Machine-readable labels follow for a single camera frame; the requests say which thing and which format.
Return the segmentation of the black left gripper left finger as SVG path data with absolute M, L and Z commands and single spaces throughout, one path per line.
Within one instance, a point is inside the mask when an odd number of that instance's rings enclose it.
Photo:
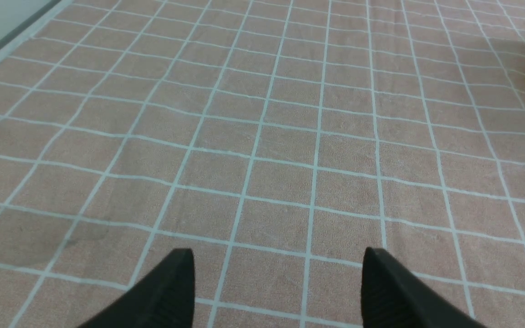
M 190 248 L 175 248 L 142 280 L 82 328 L 191 328 L 196 270 Z

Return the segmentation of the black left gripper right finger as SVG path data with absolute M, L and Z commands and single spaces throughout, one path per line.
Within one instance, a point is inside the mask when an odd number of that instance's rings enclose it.
M 383 248 L 367 247 L 362 263 L 365 328 L 483 328 Z

